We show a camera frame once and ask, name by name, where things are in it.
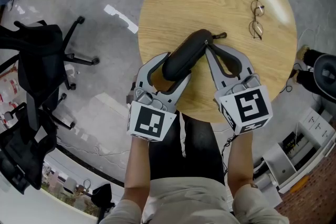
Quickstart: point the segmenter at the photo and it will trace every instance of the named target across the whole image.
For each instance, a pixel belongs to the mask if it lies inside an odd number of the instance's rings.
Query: eyeglasses
[[[248,28],[250,30],[251,35],[253,38],[260,38],[263,35],[263,27],[261,23],[257,22],[257,16],[262,16],[265,13],[265,6],[259,0],[254,0],[251,3],[251,10],[254,14],[253,21],[249,24]]]

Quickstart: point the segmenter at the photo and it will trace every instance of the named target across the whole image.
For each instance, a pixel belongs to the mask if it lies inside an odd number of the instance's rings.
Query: white box
[[[162,141],[175,118],[174,113],[133,101],[129,110],[127,134],[148,141]]]
[[[273,116],[265,85],[222,96],[219,101],[219,110],[236,135],[265,126]]]

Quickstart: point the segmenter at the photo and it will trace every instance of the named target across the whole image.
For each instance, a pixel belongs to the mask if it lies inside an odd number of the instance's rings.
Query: glasses lens
[[[263,4],[258,1],[258,0],[254,0],[251,3],[251,10],[252,12],[256,15],[256,16],[262,16],[265,13],[265,7],[263,6]]]
[[[261,37],[264,32],[262,25],[255,20],[250,23],[249,30],[250,30],[251,35],[257,38]]]

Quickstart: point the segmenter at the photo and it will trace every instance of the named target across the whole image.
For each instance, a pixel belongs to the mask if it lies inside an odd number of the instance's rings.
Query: black office chair
[[[47,135],[37,142],[37,131],[29,126],[25,103],[7,114],[16,114],[18,122],[0,134],[0,172],[21,194],[30,185],[40,189],[43,161],[56,148],[57,128],[48,113],[38,109],[38,129],[42,126]]]
[[[314,64],[314,79],[317,86],[336,101],[336,56],[325,54]]]
[[[52,112],[66,98],[66,94],[62,94],[58,99],[59,86],[62,83],[65,83],[68,90],[76,89],[76,85],[68,81],[64,61],[87,66],[99,64],[99,58],[85,61],[75,58],[75,54],[65,53],[74,29],[84,21],[83,17],[79,17],[64,40],[57,25],[47,25],[43,20],[31,26],[14,22],[19,28],[18,31],[10,31],[0,26],[0,49],[19,51],[18,55],[0,66],[0,73],[18,61],[18,82],[27,92],[29,125],[35,131],[39,127],[37,110],[40,106],[57,124],[69,130],[75,126],[74,122],[67,126],[54,117]]]

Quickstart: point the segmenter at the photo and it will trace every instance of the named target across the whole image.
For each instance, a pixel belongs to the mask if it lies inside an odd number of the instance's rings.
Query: white shirt
[[[101,224],[288,224],[288,218],[268,206],[259,189],[241,187],[229,212],[226,189],[203,177],[171,177],[151,181],[143,214],[130,200],[122,200]]]

